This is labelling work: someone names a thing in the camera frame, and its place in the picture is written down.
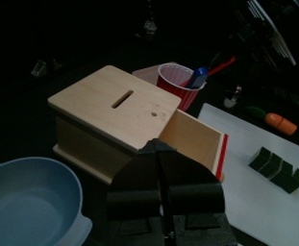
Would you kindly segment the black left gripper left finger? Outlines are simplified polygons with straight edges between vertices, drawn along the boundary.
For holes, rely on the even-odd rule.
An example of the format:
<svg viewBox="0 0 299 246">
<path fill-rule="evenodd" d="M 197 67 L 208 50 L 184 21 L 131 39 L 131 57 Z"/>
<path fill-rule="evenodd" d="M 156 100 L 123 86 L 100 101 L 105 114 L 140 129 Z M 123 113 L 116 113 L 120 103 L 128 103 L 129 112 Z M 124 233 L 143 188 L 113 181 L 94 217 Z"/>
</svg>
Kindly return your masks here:
<svg viewBox="0 0 299 246">
<path fill-rule="evenodd" d="M 109 246 L 163 246 L 155 141 L 117 171 L 106 195 Z"/>
</svg>

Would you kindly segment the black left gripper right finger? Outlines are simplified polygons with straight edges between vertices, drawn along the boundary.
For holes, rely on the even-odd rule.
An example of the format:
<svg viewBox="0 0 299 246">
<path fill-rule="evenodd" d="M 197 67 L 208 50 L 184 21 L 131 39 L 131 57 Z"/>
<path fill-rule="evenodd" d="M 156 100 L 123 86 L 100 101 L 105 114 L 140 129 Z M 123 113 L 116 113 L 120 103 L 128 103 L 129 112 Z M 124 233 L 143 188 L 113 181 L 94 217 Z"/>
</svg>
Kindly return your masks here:
<svg viewBox="0 0 299 246">
<path fill-rule="evenodd" d="M 157 142 L 156 171 L 165 245 L 237 246 L 220 182 L 208 168 Z"/>
</svg>

